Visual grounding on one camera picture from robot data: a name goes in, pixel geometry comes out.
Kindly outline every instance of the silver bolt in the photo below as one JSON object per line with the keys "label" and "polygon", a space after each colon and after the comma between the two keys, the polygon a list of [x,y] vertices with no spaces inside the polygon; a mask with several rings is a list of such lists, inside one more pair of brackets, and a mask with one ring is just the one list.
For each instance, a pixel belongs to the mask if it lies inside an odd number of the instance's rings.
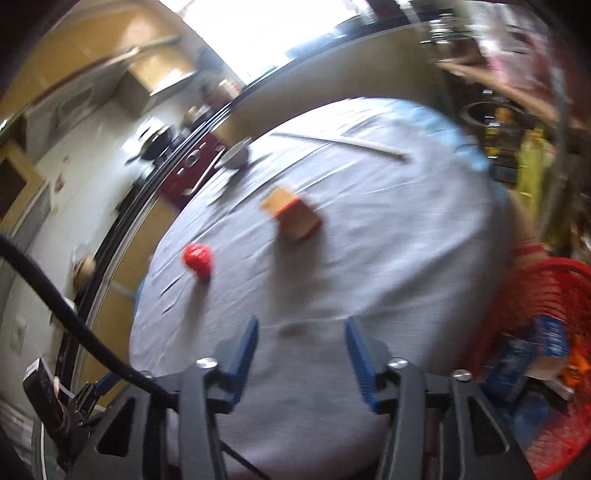
{"label": "silver bolt", "polygon": [[217,367],[217,360],[207,356],[205,358],[200,358],[197,360],[197,366],[199,368],[209,369],[209,368],[216,368]]}
{"label": "silver bolt", "polygon": [[469,382],[472,379],[472,374],[468,370],[456,370],[452,376],[458,382]]}
{"label": "silver bolt", "polygon": [[392,358],[388,362],[388,366],[395,370],[402,370],[403,368],[406,368],[408,366],[408,362],[404,358],[396,357]]}

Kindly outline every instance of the red ball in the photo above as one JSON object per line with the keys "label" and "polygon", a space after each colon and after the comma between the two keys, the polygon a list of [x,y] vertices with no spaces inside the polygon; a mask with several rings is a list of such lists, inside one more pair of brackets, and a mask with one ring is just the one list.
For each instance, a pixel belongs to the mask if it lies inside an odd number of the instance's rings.
{"label": "red ball", "polygon": [[188,244],[183,250],[183,262],[199,278],[209,280],[212,276],[212,251],[207,245]]}

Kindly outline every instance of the blue package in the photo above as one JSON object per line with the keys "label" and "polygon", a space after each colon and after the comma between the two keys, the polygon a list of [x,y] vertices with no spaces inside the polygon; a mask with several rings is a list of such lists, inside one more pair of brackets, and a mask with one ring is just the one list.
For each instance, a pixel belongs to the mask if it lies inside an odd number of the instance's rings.
{"label": "blue package", "polygon": [[569,361],[566,328],[561,320],[538,315],[529,328],[527,338],[538,345],[538,358],[530,366],[527,376],[538,380],[552,380]]}
{"label": "blue package", "polygon": [[511,403],[525,385],[525,373],[535,360],[538,345],[512,336],[505,336],[499,354],[489,367],[490,373],[481,387],[493,398]]}
{"label": "blue package", "polygon": [[529,391],[519,401],[509,428],[522,450],[527,449],[538,436],[548,421],[550,411],[550,403],[540,392]]}

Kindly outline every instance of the red basket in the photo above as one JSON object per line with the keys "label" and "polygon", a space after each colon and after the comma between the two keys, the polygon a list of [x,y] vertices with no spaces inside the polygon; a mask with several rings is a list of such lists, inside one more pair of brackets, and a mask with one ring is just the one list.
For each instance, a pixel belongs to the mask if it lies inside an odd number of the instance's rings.
{"label": "red basket", "polygon": [[[516,273],[500,290],[479,332],[467,367],[480,371],[501,332],[538,314],[564,320],[570,340],[591,351],[591,268],[567,258],[546,258]],[[591,374],[577,389],[568,416],[557,416],[526,451],[538,479],[563,469],[591,439]]]}

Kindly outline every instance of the white tablecloth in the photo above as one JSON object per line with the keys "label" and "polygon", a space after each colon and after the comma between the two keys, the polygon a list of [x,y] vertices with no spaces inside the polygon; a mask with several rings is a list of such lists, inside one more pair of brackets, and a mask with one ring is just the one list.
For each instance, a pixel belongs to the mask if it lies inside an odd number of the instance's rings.
{"label": "white tablecloth", "polygon": [[[218,416],[221,438],[275,479],[339,479],[376,459],[387,422],[361,401],[343,320],[361,315],[396,356],[452,370],[504,273],[510,209],[461,131],[411,102],[345,100],[276,131],[356,137],[410,156],[272,133],[256,140],[248,169],[219,172],[160,242],[129,358],[156,376],[179,372],[256,315],[248,385],[235,412]],[[276,186],[318,208],[324,224],[312,238],[278,238],[259,208]],[[189,242],[211,247],[210,284],[183,267]]]}

